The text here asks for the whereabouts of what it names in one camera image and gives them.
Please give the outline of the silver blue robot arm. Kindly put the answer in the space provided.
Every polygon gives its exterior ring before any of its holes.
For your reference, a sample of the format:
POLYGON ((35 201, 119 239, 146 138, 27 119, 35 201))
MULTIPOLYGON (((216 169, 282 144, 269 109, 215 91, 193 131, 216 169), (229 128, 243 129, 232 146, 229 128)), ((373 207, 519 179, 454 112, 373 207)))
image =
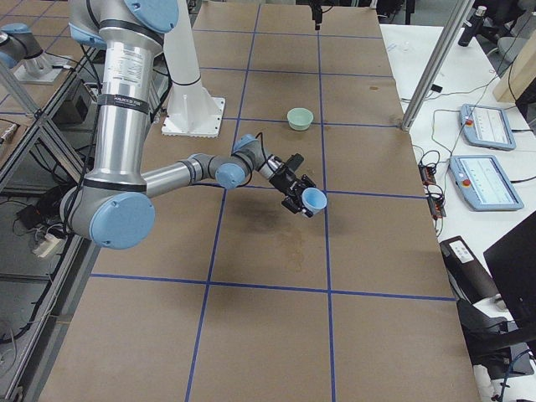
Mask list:
POLYGON ((301 155, 281 160, 251 135, 240 138, 229 156, 196 153, 142 172, 158 55, 165 56, 170 73, 169 133, 195 135, 199 125, 216 122, 223 112, 224 100, 210 96, 201 84, 185 2, 73 1, 70 32, 78 43, 106 53, 94 166, 61 204, 62 218, 76 234, 101 247, 131 248, 154 225, 154 197, 206 179, 237 188, 253 172, 283 194, 282 203, 292 213, 311 217, 325 208, 327 200, 315 183, 296 175, 301 155))

